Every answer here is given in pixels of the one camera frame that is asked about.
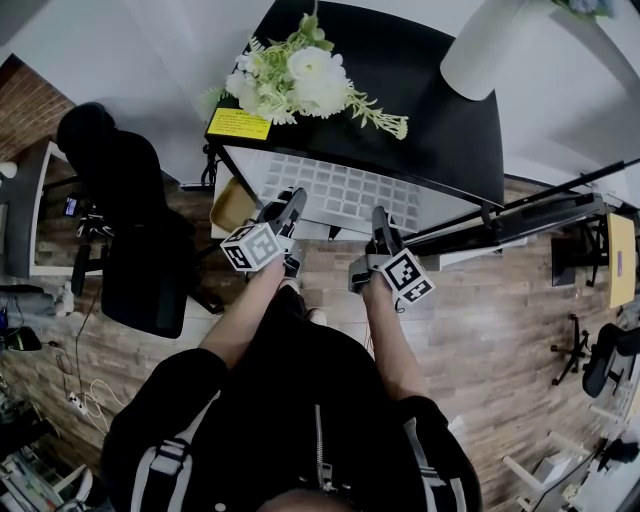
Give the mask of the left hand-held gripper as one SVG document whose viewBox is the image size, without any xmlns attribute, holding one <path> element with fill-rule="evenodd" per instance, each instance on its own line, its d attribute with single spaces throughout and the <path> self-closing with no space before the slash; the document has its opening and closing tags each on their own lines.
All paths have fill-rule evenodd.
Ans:
<svg viewBox="0 0 640 512">
<path fill-rule="evenodd" d="M 302 252 L 293 238 L 307 201 L 306 191 L 288 188 L 269 202 L 255 222 L 246 222 L 221 243 L 232 267 L 239 272 L 258 272 L 279 255 L 284 256 L 285 276 L 296 278 Z"/>
</svg>

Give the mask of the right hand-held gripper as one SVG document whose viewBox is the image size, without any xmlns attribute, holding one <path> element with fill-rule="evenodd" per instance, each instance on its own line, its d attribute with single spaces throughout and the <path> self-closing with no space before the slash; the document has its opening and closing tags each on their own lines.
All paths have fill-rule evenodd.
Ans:
<svg viewBox="0 0 640 512">
<path fill-rule="evenodd" d="M 434 288 L 418 258 L 404 245 L 389 215 L 376 206 L 371 216 L 372 239 L 365 253 L 349 266 L 348 289 L 360 293 L 375 273 L 382 275 L 397 301 L 415 304 Z"/>
</svg>

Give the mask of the white wire grid rack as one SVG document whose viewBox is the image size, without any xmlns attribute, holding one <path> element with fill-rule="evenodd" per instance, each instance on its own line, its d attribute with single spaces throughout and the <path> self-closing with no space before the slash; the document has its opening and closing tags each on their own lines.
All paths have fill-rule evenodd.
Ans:
<svg viewBox="0 0 640 512">
<path fill-rule="evenodd" d="M 371 231 L 373 210 L 382 207 L 389 224 L 405 233 L 419 228 L 420 188 L 346 166 L 280 153 L 256 161 L 258 197 L 275 201 L 286 191 L 304 189 L 302 218 L 361 233 Z"/>
</svg>

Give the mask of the black cabinet with white interior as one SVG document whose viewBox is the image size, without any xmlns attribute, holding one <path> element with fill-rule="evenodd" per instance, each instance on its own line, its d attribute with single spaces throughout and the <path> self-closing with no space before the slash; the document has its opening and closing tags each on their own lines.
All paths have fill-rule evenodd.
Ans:
<svg viewBox="0 0 640 512">
<path fill-rule="evenodd" d="M 342 55 L 348 76 L 387 112 L 408 119 L 408 134 L 397 139 L 350 112 L 329 119 L 302 118 L 273 126 L 264 139 L 208 134 L 219 155 L 247 193 L 257 197 L 268 160 L 289 164 L 312 160 L 401 181 L 420 193 L 392 193 L 394 218 L 413 214 L 409 236 L 470 213 L 499 210 L 504 171 L 497 101 L 480 102 L 454 92 L 440 73 L 452 37 L 390 14 L 315 0 L 275 0 L 256 29 L 260 42 L 282 40 L 304 13 L 317 10 L 319 25 Z"/>
</svg>

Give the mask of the person's left forearm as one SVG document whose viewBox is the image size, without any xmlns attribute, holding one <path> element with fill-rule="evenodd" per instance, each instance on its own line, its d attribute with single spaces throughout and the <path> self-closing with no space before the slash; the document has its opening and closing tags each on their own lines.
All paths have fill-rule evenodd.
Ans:
<svg viewBox="0 0 640 512">
<path fill-rule="evenodd" d="M 253 275 L 199 347 L 218 356 L 228 369 L 234 367 L 256 335 L 284 275 L 284 256 L 279 255 Z"/>
</svg>

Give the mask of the person's right forearm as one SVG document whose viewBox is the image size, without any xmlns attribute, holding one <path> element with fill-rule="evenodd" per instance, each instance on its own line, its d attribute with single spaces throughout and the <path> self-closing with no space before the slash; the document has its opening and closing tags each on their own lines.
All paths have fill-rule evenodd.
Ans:
<svg viewBox="0 0 640 512">
<path fill-rule="evenodd" d="M 422 369 L 404 335 L 392 290 L 379 272 L 362 288 L 376 367 L 393 400 L 427 396 Z"/>
</svg>

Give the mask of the yellow sticker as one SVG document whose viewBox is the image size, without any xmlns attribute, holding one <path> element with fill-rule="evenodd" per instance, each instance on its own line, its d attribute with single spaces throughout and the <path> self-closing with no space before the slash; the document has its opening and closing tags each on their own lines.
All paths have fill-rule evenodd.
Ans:
<svg viewBox="0 0 640 512">
<path fill-rule="evenodd" d="M 209 123 L 206 134 L 266 140 L 271 122 L 247 113 L 242 109 L 217 108 Z"/>
</svg>

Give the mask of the black office chair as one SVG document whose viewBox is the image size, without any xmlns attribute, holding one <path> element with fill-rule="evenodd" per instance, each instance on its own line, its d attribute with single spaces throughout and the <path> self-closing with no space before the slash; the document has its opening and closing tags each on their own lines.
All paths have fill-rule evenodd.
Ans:
<svg viewBox="0 0 640 512">
<path fill-rule="evenodd" d="M 604 325 L 595 343 L 588 346 L 589 332 L 580 330 L 579 318 L 576 314 L 569 314 L 568 319 L 574 325 L 573 347 L 562 349 L 558 345 L 552 345 L 551 352 L 569 356 L 569 361 L 559 377 L 551 381 L 552 386 L 558 386 L 570 373 L 579 372 L 579 363 L 582 359 L 587 362 L 582 365 L 582 389 L 591 398 L 597 398 L 603 391 L 607 381 L 614 383 L 614 391 L 617 392 L 624 372 L 616 373 L 612 370 L 616 355 L 622 357 L 635 357 L 640 355 L 640 326 L 625 331 L 612 323 Z"/>
<path fill-rule="evenodd" d="M 99 270 L 107 317 L 170 339 L 182 333 L 188 299 L 213 315 L 223 313 L 218 296 L 198 290 L 199 264 L 213 250 L 197 250 L 193 225 L 168 206 L 151 143 L 117 128 L 96 102 L 64 115 L 57 143 L 113 234 L 97 259 L 89 257 L 89 245 L 80 247 L 73 293 L 81 293 L 87 272 Z"/>
</svg>

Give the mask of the white flower bouquet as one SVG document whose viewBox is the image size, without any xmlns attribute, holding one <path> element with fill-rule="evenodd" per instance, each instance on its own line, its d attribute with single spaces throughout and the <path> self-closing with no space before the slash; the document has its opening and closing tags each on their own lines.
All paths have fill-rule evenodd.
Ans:
<svg viewBox="0 0 640 512">
<path fill-rule="evenodd" d="M 341 55 L 319 26 L 319 1 L 301 18 L 298 29 L 284 41 L 267 46 L 257 37 L 235 59 L 233 72 L 223 86 L 204 93 L 213 106 L 227 97 L 238 101 L 241 110 L 275 125 L 295 124 L 297 116 L 328 119 L 346 109 L 360 126 L 375 128 L 402 140 L 408 134 L 406 116 L 386 113 L 347 77 Z"/>
</svg>

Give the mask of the person's black clothing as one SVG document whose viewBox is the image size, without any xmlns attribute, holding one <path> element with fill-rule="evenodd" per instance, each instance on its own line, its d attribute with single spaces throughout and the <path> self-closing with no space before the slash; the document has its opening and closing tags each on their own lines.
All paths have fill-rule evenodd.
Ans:
<svg viewBox="0 0 640 512">
<path fill-rule="evenodd" d="M 115 512 L 258 512 L 295 489 L 357 512 L 482 512 L 475 470 L 430 399 L 393 400 L 373 358 L 282 289 L 238 364 L 179 352 L 113 420 L 102 480 Z"/>
</svg>

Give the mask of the white vase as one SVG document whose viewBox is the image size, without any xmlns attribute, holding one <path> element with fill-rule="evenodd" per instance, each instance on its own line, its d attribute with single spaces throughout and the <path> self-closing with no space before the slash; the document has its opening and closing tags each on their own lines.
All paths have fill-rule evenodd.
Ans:
<svg viewBox="0 0 640 512">
<path fill-rule="evenodd" d="M 527 22 L 530 0 L 485 0 L 466 22 L 440 64 L 449 87 L 471 101 L 484 100 Z"/>
</svg>

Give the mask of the yellow table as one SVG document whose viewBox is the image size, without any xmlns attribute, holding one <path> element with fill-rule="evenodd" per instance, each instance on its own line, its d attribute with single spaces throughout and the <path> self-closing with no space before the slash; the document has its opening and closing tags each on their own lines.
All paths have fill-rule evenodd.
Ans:
<svg viewBox="0 0 640 512">
<path fill-rule="evenodd" d="M 635 298 L 636 247 L 632 220 L 610 213 L 607 215 L 609 256 L 609 307 L 623 306 Z"/>
</svg>

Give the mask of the white board on black stand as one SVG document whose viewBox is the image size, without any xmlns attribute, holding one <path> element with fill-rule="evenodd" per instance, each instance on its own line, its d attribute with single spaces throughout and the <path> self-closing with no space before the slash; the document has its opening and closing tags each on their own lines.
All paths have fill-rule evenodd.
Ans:
<svg viewBox="0 0 640 512">
<path fill-rule="evenodd" d="M 612 200 L 615 206 L 623 202 L 636 206 L 640 204 L 640 190 L 635 186 L 640 187 L 640 157 L 615 162 L 597 171 L 581 174 L 565 183 L 511 201 L 504 205 L 503 210 L 517 209 L 557 195 L 587 192 L 603 194 L 606 199 Z"/>
</svg>

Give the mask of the white wooden chair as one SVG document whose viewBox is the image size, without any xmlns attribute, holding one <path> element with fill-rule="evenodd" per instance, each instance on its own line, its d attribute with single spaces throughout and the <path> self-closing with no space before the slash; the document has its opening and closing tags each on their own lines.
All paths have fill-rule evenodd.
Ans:
<svg viewBox="0 0 640 512">
<path fill-rule="evenodd" d="M 601 443 L 585 447 L 556 431 L 550 431 L 546 441 L 555 452 L 544 457 L 533 472 L 510 456 L 502 458 L 504 465 L 529 490 L 528 494 L 517 496 L 515 501 L 522 512 L 576 511 L 575 498 L 588 477 Z"/>
</svg>

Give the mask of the dark desk with white frame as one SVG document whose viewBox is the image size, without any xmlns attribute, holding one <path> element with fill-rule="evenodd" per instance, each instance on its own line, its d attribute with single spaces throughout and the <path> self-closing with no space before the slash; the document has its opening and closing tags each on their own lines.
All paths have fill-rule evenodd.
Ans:
<svg viewBox="0 0 640 512">
<path fill-rule="evenodd" d="M 5 207 L 2 269 L 10 277 L 70 276 L 71 266 L 40 266 L 35 262 L 40 202 L 52 188 L 67 184 L 60 180 L 45 184 L 51 157 L 68 162 L 57 144 L 48 138 L 34 143 L 17 158 L 17 174 L 0 186 L 0 207 Z"/>
</svg>

